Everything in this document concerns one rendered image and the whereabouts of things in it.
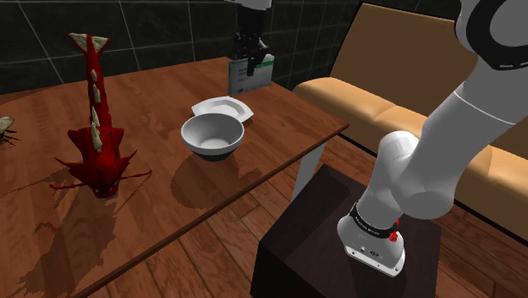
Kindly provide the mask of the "white green box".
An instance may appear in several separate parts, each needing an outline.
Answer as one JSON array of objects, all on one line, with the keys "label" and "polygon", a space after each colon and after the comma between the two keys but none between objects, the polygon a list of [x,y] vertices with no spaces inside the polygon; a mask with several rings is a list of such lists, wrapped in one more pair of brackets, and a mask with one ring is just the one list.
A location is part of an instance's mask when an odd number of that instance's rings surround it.
[{"label": "white green box", "polygon": [[248,58],[228,63],[228,94],[237,95],[269,86],[272,80],[274,56],[268,53],[254,68],[252,76],[247,75]]}]

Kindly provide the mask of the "white angular plate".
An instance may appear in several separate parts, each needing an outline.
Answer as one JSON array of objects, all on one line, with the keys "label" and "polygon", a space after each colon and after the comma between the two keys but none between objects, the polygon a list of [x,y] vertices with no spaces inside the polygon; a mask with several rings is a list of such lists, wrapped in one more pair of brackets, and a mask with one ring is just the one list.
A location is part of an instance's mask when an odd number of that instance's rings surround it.
[{"label": "white angular plate", "polygon": [[214,97],[206,99],[191,107],[195,116],[204,113],[222,113],[236,118],[240,123],[250,119],[254,113],[242,101],[230,97]]}]

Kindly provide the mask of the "white round bowl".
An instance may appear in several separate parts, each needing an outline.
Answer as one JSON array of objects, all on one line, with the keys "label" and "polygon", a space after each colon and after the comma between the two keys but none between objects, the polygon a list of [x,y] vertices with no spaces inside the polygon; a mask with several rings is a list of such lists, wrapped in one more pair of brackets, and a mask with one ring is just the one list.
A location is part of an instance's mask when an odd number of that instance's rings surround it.
[{"label": "white round bowl", "polygon": [[210,162],[221,161],[236,150],[244,132],[245,127],[236,118],[222,113],[196,115],[181,127],[184,144]]}]

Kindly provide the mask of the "brown wooden table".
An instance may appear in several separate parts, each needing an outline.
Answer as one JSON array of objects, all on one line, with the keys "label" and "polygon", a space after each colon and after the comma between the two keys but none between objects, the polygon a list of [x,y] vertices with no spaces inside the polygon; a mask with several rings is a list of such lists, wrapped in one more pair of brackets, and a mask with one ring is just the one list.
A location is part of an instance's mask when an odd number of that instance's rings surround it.
[{"label": "brown wooden table", "polygon": [[80,298],[287,168],[347,122],[270,85],[239,96],[252,110],[239,147],[211,163],[180,130],[192,107],[227,92],[226,58],[107,77],[129,166],[102,201],[69,174],[81,159],[68,130],[89,124],[87,84],[0,105],[16,139],[0,146],[0,298]]}]

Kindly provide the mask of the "tan sofa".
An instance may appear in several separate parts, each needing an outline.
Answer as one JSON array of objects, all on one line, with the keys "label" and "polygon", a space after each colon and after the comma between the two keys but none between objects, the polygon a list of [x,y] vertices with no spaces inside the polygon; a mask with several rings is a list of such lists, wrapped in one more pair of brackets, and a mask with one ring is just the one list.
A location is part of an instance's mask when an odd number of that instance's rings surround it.
[{"label": "tan sofa", "polygon": [[[362,3],[331,74],[294,93],[347,120],[344,135],[375,152],[392,131],[420,135],[475,64],[453,21]],[[528,118],[477,154],[455,198],[528,241]]]}]

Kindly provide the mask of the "red dragon figure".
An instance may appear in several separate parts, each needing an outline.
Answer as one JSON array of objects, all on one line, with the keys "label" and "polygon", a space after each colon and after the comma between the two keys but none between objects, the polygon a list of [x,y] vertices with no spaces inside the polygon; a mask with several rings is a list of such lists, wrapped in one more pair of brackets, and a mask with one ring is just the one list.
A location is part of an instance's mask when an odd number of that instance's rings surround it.
[{"label": "red dragon figure", "polygon": [[68,187],[89,187],[101,200],[118,196],[119,183],[126,179],[124,170],[131,156],[123,157],[119,146],[124,129],[113,125],[104,86],[99,57],[108,39],[101,36],[70,33],[69,38],[85,56],[86,78],[90,108],[90,125],[79,130],[69,130],[68,137],[80,151],[80,163],[60,163],[69,168],[69,173],[78,179],[78,184]]}]

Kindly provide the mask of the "dark robot stand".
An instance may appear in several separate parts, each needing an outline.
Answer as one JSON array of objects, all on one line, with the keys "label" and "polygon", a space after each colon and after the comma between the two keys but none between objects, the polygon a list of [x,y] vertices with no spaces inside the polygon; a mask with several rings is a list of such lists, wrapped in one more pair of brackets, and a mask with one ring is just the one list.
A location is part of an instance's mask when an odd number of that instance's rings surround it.
[{"label": "dark robot stand", "polygon": [[403,216],[406,252],[394,278],[348,257],[337,224],[365,187],[323,165],[261,239],[253,298],[435,298],[441,229]]}]

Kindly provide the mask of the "pale winged insect figure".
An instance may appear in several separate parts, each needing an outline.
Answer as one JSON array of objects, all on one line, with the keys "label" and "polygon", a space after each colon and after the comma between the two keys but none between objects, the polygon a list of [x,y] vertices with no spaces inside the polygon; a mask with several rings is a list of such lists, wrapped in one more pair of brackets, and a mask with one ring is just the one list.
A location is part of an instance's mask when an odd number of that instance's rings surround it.
[{"label": "pale winged insect figure", "polygon": [[14,137],[16,131],[10,129],[13,123],[14,117],[12,116],[4,116],[0,118],[0,144],[3,144],[4,142],[13,144],[12,140],[17,140],[17,138]]}]

